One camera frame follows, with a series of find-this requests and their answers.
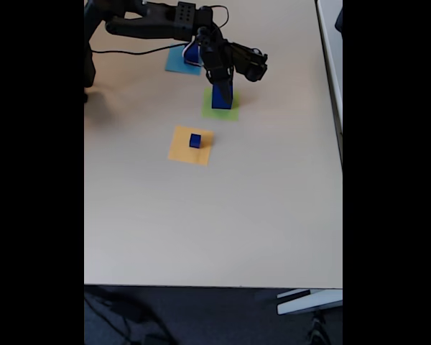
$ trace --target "robotic arm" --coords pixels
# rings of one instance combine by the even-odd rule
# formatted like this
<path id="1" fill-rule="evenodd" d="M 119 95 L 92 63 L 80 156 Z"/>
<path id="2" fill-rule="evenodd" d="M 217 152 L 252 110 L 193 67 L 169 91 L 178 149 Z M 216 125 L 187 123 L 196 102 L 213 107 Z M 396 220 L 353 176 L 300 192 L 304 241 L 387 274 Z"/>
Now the robotic arm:
<path id="1" fill-rule="evenodd" d="M 125 19 L 126 12 L 142 17 Z M 195 4 L 181 1 L 177 6 L 170 6 L 145 0 L 89 0 L 85 6 L 85 88 L 93 85 L 96 74 L 89 40 L 102 21 L 106 22 L 107 32 L 119 36 L 173 38 L 184 42 L 192 42 L 195 36 L 206 78 L 219 87 L 226 103 L 232 101 L 233 69 L 249 81 L 260 81 L 267 71 L 267 54 L 224 39 L 213 22 L 213 10 L 209 6 L 196 9 Z"/>

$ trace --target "table surface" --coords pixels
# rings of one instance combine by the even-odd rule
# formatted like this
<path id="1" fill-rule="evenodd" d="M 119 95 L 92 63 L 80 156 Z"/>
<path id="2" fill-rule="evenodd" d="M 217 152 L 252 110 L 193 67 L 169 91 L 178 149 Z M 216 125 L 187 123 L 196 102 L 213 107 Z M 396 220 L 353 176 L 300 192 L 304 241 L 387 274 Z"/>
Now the table surface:
<path id="1" fill-rule="evenodd" d="M 204 73 L 165 72 L 168 51 L 93 57 L 85 284 L 342 288 L 343 176 L 315 3 L 217 3 L 230 9 L 224 37 L 269 55 L 263 80 L 235 75 L 239 121 L 203 119 Z M 172 43 L 101 26 L 91 47 Z M 177 125 L 214 131 L 208 166 L 167 159 Z"/>

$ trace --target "blue cube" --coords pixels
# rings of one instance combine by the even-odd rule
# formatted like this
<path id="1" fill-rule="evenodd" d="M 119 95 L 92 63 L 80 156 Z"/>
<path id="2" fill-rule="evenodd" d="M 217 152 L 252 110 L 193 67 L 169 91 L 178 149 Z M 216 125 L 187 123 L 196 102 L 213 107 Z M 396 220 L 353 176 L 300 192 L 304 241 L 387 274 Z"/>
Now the blue cube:
<path id="1" fill-rule="evenodd" d="M 199 134 L 190 135 L 190 147 L 194 147 L 195 149 L 201 148 L 201 136 Z"/>
<path id="2" fill-rule="evenodd" d="M 198 45 L 196 43 L 185 47 L 184 51 L 184 63 L 189 63 L 191 65 L 200 64 L 200 52 L 198 51 Z"/>
<path id="3" fill-rule="evenodd" d="M 231 99 L 233 103 L 233 85 L 230 86 Z M 212 109 L 231 109 L 231 103 L 228 104 L 223 100 L 220 88 L 217 85 L 213 85 L 213 104 Z"/>

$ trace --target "floor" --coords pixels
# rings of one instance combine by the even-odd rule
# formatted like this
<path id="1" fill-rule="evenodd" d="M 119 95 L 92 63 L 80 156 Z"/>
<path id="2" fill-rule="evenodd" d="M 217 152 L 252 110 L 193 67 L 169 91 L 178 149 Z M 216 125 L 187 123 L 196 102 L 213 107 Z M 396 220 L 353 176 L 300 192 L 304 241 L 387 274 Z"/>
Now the floor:
<path id="1" fill-rule="evenodd" d="M 179 345 L 305 345 L 312 314 L 278 316 L 274 296 L 283 290 L 197 287 L 110 287 L 148 304 Z M 120 316 L 90 295 L 92 305 L 124 330 Z M 323 311 L 332 345 L 341 345 L 343 307 Z M 131 324 L 131 339 L 160 335 L 153 323 Z M 85 344 L 121 345 L 124 340 L 85 303 Z"/>

